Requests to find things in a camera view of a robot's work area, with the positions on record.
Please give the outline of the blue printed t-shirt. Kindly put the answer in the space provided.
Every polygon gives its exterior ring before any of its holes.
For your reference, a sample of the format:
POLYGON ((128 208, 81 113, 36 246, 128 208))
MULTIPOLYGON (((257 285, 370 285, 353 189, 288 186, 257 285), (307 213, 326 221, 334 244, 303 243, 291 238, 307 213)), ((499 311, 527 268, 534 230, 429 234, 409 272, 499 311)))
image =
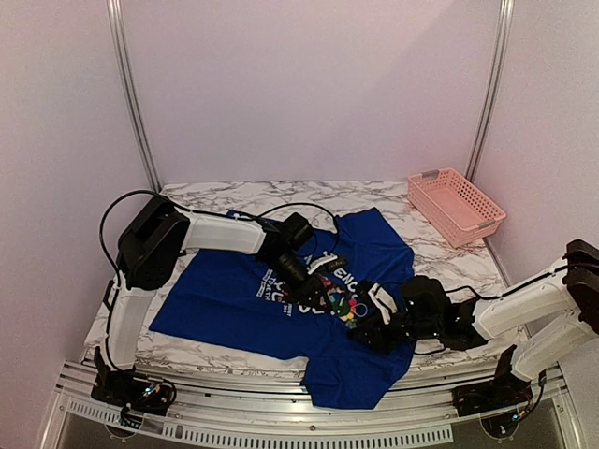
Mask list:
MULTIPOLYGON (((348 263, 328 275, 329 293, 357 294, 361 281, 380 283, 402 304, 413 277, 414 252, 372 208, 338 220, 341 234, 318 230, 300 249, 307 259, 329 249, 348 263)), ((285 302, 285 285, 253 256, 201 250, 187 265, 153 319, 152 332, 259 353, 307 358, 302 380, 316 407, 371 410, 409 370, 414 346, 375 353, 348 337, 331 313, 285 302)))

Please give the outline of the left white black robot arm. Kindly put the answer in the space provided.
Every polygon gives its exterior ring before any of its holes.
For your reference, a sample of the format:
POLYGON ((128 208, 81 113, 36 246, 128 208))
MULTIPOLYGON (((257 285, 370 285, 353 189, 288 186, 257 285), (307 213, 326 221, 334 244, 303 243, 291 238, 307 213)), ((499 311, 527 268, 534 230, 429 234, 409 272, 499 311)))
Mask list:
POLYGON ((137 382, 122 370, 134 368, 139 333, 153 296, 188 251, 253 255, 284 283, 288 302, 330 311, 323 273, 340 258, 328 252, 310 264, 300 261, 298 250, 315 237, 314 229, 300 214, 272 222, 264 215, 247 212, 226 215, 191 210, 157 193, 150 197, 119 237, 117 256, 109 260, 115 275, 104 301, 109 318, 101 352, 115 370, 101 385, 118 405, 129 406, 139 398, 137 382))

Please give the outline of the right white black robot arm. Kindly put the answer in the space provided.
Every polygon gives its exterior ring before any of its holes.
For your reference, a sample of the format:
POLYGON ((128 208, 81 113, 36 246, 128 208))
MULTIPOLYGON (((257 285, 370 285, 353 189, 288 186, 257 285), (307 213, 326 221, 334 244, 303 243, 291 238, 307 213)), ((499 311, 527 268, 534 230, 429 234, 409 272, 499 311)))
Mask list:
POLYGON ((507 371, 489 381, 484 400, 503 408, 543 369, 578 346, 598 337, 598 250, 590 243, 570 241, 562 258, 537 275, 495 297, 474 296, 454 303, 449 291, 433 278, 418 275, 401 289, 404 308, 385 305, 379 286, 368 295, 379 310, 349 332, 369 349, 387 354, 401 342, 436 339, 445 348, 466 351, 506 331, 547 315, 552 321, 529 340, 505 352, 507 371))

